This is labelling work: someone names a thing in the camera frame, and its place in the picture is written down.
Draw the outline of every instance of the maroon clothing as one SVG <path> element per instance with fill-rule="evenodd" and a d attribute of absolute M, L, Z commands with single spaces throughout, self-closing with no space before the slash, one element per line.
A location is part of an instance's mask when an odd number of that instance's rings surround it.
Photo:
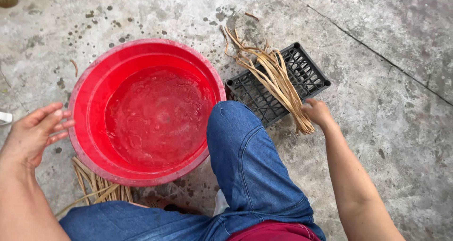
<path fill-rule="evenodd" d="M 264 221 L 240 232 L 235 232 L 227 241 L 320 241 L 303 224 Z"/>

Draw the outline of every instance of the bundle of dried stems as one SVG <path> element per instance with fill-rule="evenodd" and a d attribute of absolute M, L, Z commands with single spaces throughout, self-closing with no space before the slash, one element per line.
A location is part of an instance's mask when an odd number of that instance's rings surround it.
<path fill-rule="evenodd" d="M 303 134 L 311 134 L 314 132 L 313 125 L 310 123 L 309 117 L 302 112 L 302 101 L 299 95 L 289 80 L 288 73 L 286 72 L 285 61 L 278 50 L 271 50 L 269 53 L 267 49 L 269 44 L 266 40 L 266 46 L 264 49 L 257 47 L 246 47 L 243 42 L 239 39 L 236 29 L 234 34 L 230 32 L 228 27 L 225 27 L 225 31 L 239 48 L 236 55 L 230 55 L 228 51 L 228 38 L 225 34 L 222 26 L 220 30 L 226 40 L 225 54 L 233 57 L 236 63 L 240 66 L 247 68 L 252 74 L 264 85 L 264 87 L 291 113 L 296 123 L 296 132 L 301 131 Z M 261 64 L 267 72 L 267 76 L 257 70 L 253 65 L 250 58 L 244 56 L 242 52 L 250 53 L 256 56 L 256 61 Z"/>
<path fill-rule="evenodd" d="M 130 187 L 119 185 L 117 183 L 112 183 L 100 177 L 99 175 L 96 175 L 79 159 L 77 159 L 77 157 L 73 157 L 71 160 L 72 167 L 74 168 L 74 172 L 76 173 L 80 188 L 82 189 L 82 192 L 85 196 L 77 199 L 76 201 L 71 203 L 71 205 L 65 207 L 60 212 L 58 212 L 55 216 L 59 216 L 67 209 L 70 209 L 71 207 L 75 206 L 77 203 L 83 200 L 85 200 L 85 203 L 87 205 L 114 200 L 133 202 Z M 92 192 L 90 194 L 87 194 L 84 180 L 88 183 L 88 186 L 91 188 Z M 93 196 L 92 203 L 89 200 L 89 197 L 91 196 Z"/>

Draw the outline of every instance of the blue jeans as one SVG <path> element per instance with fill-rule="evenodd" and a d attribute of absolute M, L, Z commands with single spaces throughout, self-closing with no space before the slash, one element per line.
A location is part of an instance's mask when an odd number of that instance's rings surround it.
<path fill-rule="evenodd" d="M 71 209 L 60 224 L 73 241 L 224 241 L 265 220 L 298 222 L 325 241 L 313 210 L 290 180 L 261 121 L 245 105 L 222 101 L 207 124 L 211 166 L 229 208 L 215 217 L 116 201 Z"/>

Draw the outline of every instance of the forearm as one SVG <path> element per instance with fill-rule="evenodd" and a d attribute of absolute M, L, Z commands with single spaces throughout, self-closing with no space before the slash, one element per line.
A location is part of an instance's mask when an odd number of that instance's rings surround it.
<path fill-rule="evenodd" d="M 327 162 L 335 198 L 343 205 L 381 201 L 369 175 L 349 149 L 340 127 L 332 120 L 323 127 Z"/>
<path fill-rule="evenodd" d="M 350 241 L 404 240 L 366 170 L 332 120 L 323 127 L 338 214 Z"/>
<path fill-rule="evenodd" d="M 0 233 L 2 239 L 69 240 L 28 169 L 0 168 Z"/>

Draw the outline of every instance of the plastic grid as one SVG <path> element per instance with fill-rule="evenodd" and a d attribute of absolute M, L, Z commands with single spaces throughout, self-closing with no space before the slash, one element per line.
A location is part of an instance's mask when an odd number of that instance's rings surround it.
<path fill-rule="evenodd" d="M 330 86 L 330 81 L 298 42 L 280 53 L 286 63 L 288 77 L 302 102 Z M 255 68 L 267 74 L 259 63 Z M 247 105 L 266 128 L 289 113 L 249 70 L 227 80 L 225 92 L 228 100 Z"/>

